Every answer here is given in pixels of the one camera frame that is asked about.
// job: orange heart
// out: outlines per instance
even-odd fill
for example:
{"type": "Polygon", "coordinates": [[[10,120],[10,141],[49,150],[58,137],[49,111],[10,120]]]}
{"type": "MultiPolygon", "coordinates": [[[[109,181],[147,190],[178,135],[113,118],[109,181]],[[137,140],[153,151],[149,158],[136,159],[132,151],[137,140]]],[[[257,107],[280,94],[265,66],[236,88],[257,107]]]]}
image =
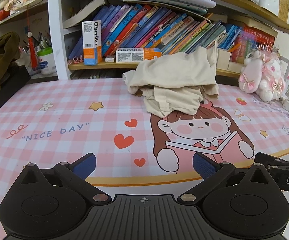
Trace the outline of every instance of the orange heart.
{"type": "Polygon", "coordinates": [[[141,158],[141,160],[139,159],[135,159],[135,165],[142,167],[145,164],[145,159],[141,158]]]}
{"type": "Polygon", "coordinates": [[[125,126],[127,127],[136,127],[138,124],[138,121],[136,119],[131,119],[130,122],[126,121],[125,126]]]}
{"type": "Polygon", "coordinates": [[[135,139],[132,136],[124,138],[122,134],[117,134],[114,138],[115,145],[119,149],[127,148],[128,146],[133,144],[134,141],[135,139]]]}

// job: pink checkered tablecloth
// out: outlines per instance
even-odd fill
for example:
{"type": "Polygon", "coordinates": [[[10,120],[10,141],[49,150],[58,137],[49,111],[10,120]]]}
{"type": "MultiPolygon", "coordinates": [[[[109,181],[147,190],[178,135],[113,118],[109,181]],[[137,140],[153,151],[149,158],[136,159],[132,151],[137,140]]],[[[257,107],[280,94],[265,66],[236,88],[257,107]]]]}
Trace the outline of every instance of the pink checkered tablecloth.
{"type": "Polygon", "coordinates": [[[196,117],[166,120],[147,113],[122,79],[27,85],[0,109],[0,202],[28,162],[51,168],[92,152],[97,165],[87,181],[98,187],[161,185],[201,179],[195,149],[238,167],[259,151],[289,159],[289,113],[224,85],[196,117]],[[175,152],[179,166],[157,161],[163,149],[175,152]]]}

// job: red tassel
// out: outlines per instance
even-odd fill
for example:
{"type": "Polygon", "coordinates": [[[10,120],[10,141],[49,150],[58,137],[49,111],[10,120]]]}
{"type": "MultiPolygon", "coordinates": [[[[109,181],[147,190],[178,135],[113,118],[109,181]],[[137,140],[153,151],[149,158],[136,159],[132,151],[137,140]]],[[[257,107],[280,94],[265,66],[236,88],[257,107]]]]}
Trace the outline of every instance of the red tassel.
{"type": "Polygon", "coordinates": [[[35,46],[34,42],[32,40],[32,33],[28,32],[28,40],[29,40],[29,49],[30,49],[30,58],[31,58],[31,68],[33,71],[38,69],[38,62],[36,58],[36,53],[35,53],[35,46]]]}

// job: stuffed bunny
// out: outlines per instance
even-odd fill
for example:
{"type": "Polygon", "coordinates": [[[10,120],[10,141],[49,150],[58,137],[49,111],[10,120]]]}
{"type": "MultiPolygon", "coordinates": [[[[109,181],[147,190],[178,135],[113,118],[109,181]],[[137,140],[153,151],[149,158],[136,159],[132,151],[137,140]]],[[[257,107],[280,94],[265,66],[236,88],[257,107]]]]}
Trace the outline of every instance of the stuffed bunny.
{"type": "Polygon", "coordinates": [[[241,69],[239,87],[246,93],[256,92],[264,101],[278,100],[286,83],[276,53],[257,50],[247,55],[241,69]]]}

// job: beige cloth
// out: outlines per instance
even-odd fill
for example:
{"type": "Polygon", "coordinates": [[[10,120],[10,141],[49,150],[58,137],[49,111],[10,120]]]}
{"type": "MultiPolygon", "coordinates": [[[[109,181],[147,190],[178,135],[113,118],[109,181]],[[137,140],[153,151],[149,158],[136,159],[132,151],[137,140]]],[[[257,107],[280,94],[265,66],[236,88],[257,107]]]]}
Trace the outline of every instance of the beige cloth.
{"type": "Polygon", "coordinates": [[[128,92],[142,90],[147,111],[161,118],[174,110],[196,114],[203,94],[218,97],[215,81],[217,45],[194,52],[178,52],[141,62],[136,70],[123,74],[128,92]]]}

